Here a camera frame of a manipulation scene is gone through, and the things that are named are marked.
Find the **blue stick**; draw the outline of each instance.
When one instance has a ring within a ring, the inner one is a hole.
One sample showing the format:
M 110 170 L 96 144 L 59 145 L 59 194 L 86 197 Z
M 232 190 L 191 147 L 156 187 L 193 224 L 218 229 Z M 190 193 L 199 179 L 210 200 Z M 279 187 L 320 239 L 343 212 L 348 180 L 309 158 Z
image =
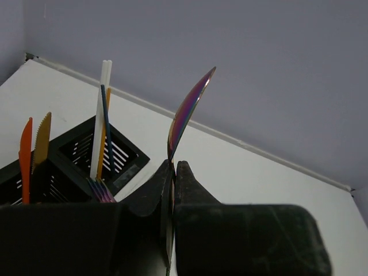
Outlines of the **blue stick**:
M 113 153 L 113 143 L 111 140 L 111 132 L 110 132 L 109 111 L 108 105 L 106 103 L 105 85 L 101 85 L 101 94 L 102 94 L 103 117 L 105 119 L 106 139 L 108 142 L 110 170 L 112 175 L 115 175 L 115 161 Z
M 104 198 L 102 196 L 102 194 L 98 191 L 94 181 L 91 178 L 87 178 L 88 184 L 90 185 L 90 188 L 92 190 L 92 193 L 94 194 L 95 198 L 99 201 L 99 202 L 103 202 Z

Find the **white plastic straw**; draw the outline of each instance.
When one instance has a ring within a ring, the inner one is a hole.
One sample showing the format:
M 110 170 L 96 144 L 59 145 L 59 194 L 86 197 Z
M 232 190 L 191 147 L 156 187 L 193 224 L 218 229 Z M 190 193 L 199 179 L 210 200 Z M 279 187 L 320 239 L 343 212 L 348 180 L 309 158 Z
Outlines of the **white plastic straw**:
M 92 146 L 92 158 L 91 158 L 91 171 L 90 177 L 92 179 L 97 177 L 98 159 L 99 159 L 99 148 L 101 146 L 102 130 L 104 128 L 104 107 L 102 106 L 102 93 L 101 85 L 105 85 L 106 89 L 110 85 L 110 76 L 112 69 L 112 61 L 104 60 L 102 62 L 101 79 L 98 88 L 98 99 L 97 99 L 97 110 L 96 110 L 96 121 L 94 125 L 94 136 Z

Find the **orange plastic knife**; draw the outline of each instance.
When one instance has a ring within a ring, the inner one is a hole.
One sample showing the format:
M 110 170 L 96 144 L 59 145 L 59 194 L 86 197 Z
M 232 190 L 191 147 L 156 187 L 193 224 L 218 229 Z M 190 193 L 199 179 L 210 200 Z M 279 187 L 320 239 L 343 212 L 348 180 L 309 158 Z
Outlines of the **orange plastic knife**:
M 30 152 L 32 150 L 32 122 L 29 118 L 22 132 L 19 164 L 22 174 L 22 203 L 29 204 Z

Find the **orange stick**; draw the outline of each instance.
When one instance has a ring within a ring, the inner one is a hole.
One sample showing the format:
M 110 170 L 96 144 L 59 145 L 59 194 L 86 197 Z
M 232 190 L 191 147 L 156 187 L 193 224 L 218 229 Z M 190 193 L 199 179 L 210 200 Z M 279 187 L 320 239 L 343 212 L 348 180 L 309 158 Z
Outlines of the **orange stick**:
M 111 88 L 108 88 L 106 92 L 106 103 L 108 105 L 108 109 L 110 106 L 110 95 L 111 95 Z M 104 161 L 104 151 L 105 151 L 105 139 L 106 139 L 106 127 L 105 124 L 102 128 L 102 137 L 101 137 L 101 145 L 99 148 L 99 158 L 98 158 L 98 167 L 97 167 L 97 178 L 101 178 L 102 175 L 102 166 Z

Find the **knife blade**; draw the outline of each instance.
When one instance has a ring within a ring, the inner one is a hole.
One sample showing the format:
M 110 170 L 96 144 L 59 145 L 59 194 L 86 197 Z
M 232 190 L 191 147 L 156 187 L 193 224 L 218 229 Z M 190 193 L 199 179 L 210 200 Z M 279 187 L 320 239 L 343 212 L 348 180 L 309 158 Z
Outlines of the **knife blade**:
M 22 203 L 29 204 L 29 170 L 30 170 L 30 155 L 32 147 L 32 124 L 33 119 L 29 118 L 22 132 L 20 149 L 19 149 L 19 164 L 22 174 Z
M 34 144 L 32 173 L 35 168 L 47 159 L 48 145 L 50 141 L 51 112 L 48 112 L 37 130 L 36 142 Z

